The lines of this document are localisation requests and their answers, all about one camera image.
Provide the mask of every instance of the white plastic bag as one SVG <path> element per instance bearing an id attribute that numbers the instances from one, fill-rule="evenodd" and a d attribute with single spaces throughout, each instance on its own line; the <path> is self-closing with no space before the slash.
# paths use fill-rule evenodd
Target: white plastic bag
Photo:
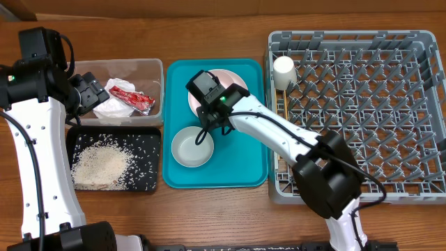
<path id="1" fill-rule="evenodd" d="M 117 86 L 124 91 L 135 91 L 134 84 L 122 79 L 109 79 L 104 89 L 108 92 L 113 86 Z M 104 118 L 125 118 L 132 115 L 134 109 L 123 101 L 110 94 L 110 98 L 93 109 L 94 114 L 99 119 Z"/>

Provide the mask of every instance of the teal tray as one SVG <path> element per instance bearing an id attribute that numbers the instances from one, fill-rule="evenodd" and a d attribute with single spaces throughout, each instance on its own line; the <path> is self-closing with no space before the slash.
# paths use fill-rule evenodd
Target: teal tray
<path id="1" fill-rule="evenodd" d="M 195 168 L 178 164 L 171 152 L 172 139 L 181 129 L 200 126 L 187 102 L 187 82 L 200 70 L 227 69 L 237 73 L 249 92 L 265 102 L 260 65 L 251 59 L 181 60 L 170 65 L 164 106 L 162 177 L 173 188 L 246 188 L 261 185 L 268 175 L 268 150 L 254 138 L 233 131 L 210 132 L 214 153 L 210 160 Z"/>

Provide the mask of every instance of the gray dish rack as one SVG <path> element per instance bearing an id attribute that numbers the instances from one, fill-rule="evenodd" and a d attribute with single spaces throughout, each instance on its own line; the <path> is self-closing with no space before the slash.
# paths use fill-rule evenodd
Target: gray dish rack
<path id="1" fill-rule="evenodd" d="M 272 63 L 295 62 L 298 82 L 274 88 Z M 446 203 L 446 81 L 429 31 L 275 31 L 268 37 L 266 101 L 290 122 L 343 135 L 387 202 Z M 269 194 L 303 204 L 290 167 L 270 152 Z M 382 194 L 371 181 L 362 201 Z"/>

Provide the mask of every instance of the clear plastic container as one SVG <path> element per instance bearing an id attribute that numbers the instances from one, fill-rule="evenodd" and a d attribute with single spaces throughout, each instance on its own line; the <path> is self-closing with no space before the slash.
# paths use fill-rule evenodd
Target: clear plastic container
<path id="1" fill-rule="evenodd" d="M 133 112 L 127 118 L 98 119 L 93 111 L 82 118 L 83 126 L 161 126 L 164 102 L 164 75 L 159 59 L 115 59 L 76 62 L 75 74 L 93 73 L 102 86 L 111 78 L 119 78 L 134 84 L 136 91 L 142 91 L 155 99 L 150 115 L 142 116 Z"/>

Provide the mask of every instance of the red package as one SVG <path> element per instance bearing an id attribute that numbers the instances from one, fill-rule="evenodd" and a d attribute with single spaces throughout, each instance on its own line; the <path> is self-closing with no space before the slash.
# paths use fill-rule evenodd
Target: red package
<path id="1" fill-rule="evenodd" d="M 155 104 L 154 99 L 144 95 L 142 92 L 123 91 L 116 86 L 113 86 L 109 92 L 142 115 L 148 115 L 152 106 Z"/>

